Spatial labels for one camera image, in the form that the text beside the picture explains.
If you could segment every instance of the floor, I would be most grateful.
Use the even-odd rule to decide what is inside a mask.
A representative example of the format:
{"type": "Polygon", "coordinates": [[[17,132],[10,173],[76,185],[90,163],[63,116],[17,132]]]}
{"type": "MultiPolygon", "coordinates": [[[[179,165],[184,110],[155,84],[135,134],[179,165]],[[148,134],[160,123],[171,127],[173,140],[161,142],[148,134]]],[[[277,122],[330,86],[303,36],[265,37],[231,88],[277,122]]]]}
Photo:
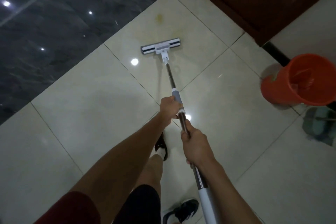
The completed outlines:
{"type": "MultiPolygon", "coordinates": [[[[175,37],[171,69],[191,123],[258,217],[336,223],[335,149],[303,132],[306,107],[261,95],[277,62],[209,0],[157,0],[0,126],[2,224],[34,222],[158,112],[169,80],[161,58],[140,46],[175,37]]],[[[165,135],[162,210],[198,198],[179,123],[165,135]]],[[[188,223],[205,223],[201,209],[188,223]]]]}

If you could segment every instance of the black sneaker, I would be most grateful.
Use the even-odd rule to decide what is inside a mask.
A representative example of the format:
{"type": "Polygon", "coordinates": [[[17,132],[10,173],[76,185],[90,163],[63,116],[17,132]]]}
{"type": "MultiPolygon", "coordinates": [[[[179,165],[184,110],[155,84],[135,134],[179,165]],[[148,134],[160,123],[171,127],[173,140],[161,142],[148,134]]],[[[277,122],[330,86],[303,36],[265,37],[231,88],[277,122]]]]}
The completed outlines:
{"type": "Polygon", "coordinates": [[[159,148],[164,148],[166,151],[165,157],[163,158],[163,161],[165,161],[168,158],[168,150],[167,150],[167,146],[164,140],[163,132],[161,136],[159,137],[159,139],[156,141],[156,144],[154,146],[155,152],[157,152],[159,148]]]}
{"type": "Polygon", "coordinates": [[[183,201],[183,203],[178,207],[173,207],[172,209],[169,209],[166,211],[166,214],[164,214],[162,219],[162,224],[171,224],[167,223],[168,218],[171,215],[175,215],[175,217],[178,219],[180,223],[183,223],[186,220],[189,220],[192,218],[198,209],[198,201],[196,199],[188,199],[186,201],[183,201]]]}

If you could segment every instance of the mop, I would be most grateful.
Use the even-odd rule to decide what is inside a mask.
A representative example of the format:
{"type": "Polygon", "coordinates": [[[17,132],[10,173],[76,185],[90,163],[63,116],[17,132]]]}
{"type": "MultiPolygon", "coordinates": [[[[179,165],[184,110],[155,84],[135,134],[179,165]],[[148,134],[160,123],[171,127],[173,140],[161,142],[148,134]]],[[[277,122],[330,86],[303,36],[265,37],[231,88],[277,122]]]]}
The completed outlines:
{"type": "MultiPolygon", "coordinates": [[[[173,79],[173,75],[170,70],[170,64],[169,64],[169,57],[168,57],[168,51],[170,48],[180,46],[181,42],[179,38],[171,39],[168,41],[159,42],[156,44],[150,44],[146,46],[141,46],[141,52],[142,54],[149,54],[155,52],[156,54],[161,54],[162,61],[165,63],[170,85],[172,88],[172,95],[175,97],[175,100],[179,103],[182,103],[180,93],[176,89],[176,85],[173,79]]],[[[190,133],[187,130],[186,127],[186,112],[184,110],[184,107],[181,107],[177,113],[181,127],[182,129],[187,133],[188,137],[190,138],[190,133]]],[[[198,170],[197,167],[195,167],[194,164],[191,164],[191,167],[194,171],[196,184],[198,188],[199,198],[201,200],[201,205],[203,209],[204,218],[207,224],[219,224],[219,215],[216,210],[216,206],[214,204],[211,191],[208,188],[208,184],[206,180],[204,179],[204,176],[201,174],[201,172],[198,170]]]]}

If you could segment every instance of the white sock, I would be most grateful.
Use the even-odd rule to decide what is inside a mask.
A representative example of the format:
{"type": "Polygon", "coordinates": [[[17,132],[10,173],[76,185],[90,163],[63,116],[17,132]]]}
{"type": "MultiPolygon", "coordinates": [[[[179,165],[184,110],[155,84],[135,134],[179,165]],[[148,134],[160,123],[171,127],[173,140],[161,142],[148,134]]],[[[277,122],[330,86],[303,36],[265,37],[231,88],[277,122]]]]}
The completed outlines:
{"type": "Polygon", "coordinates": [[[171,214],[167,220],[167,224],[173,224],[173,223],[180,223],[179,219],[175,216],[175,214],[171,214]]]}
{"type": "Polygon", "coordinates": [[[158,154],[162,160],[165,158],[165,155],[166,155],[166,150],[164,148],[158,148],[158,150],[156,151],[155,154],[158,154]]]}

